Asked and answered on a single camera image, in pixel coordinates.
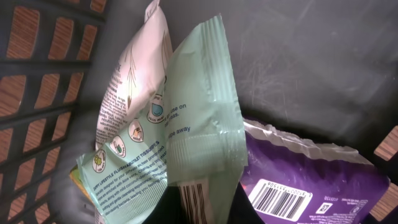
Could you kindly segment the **teal wet wipes packet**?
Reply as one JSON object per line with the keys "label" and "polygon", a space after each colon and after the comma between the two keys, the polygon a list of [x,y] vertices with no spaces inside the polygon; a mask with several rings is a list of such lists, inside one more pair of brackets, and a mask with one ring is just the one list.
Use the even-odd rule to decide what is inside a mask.
{"label": "teal wet wipes packet", "polygon": [[247,163],[221,16],[197,25],[179,45],[160,95],[140,116],[77,161],[106,223],[143,223],[167,187],[177,188],[187,223],[226,223]]}

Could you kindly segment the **purple sanitary pad pack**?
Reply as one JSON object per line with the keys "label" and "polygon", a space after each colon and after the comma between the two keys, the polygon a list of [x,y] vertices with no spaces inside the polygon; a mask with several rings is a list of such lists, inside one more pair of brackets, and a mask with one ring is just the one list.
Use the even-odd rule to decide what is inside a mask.
{"label": "purple sanitary pad pack", "polygon": [[244,120],[248,166],[240,180],[264,223],[360,223],[390,180],[357,150],[317,144]]}

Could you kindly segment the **white tube with gold cap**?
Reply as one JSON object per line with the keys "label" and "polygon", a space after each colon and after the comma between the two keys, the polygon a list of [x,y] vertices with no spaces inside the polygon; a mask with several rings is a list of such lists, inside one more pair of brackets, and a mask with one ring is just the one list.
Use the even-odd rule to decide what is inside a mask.
{"label": "white tube with gold cap", "polygon": [[153,98],[165,80],[172,53],[160,1],[152,1],[146,8],[144,25],[122,52],[103,97],[96,127],[96,150],[117,135]]}

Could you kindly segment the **yellow green sachet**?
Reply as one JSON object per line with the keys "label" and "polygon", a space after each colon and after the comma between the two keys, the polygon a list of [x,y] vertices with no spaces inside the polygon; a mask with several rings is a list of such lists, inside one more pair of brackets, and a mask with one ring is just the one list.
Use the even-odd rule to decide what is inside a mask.
{"label": "yellow green sachet", "polygon": [[72,180],[72,182],[80,189],[80,191],[85,195],[85,197],[90,200],[90,202],[92,202],[89,193],[86,191],[83,182],[80,179],[80,172],[78,170],[78,166],[75,165],[70,173],[69,173],[69,177]]}

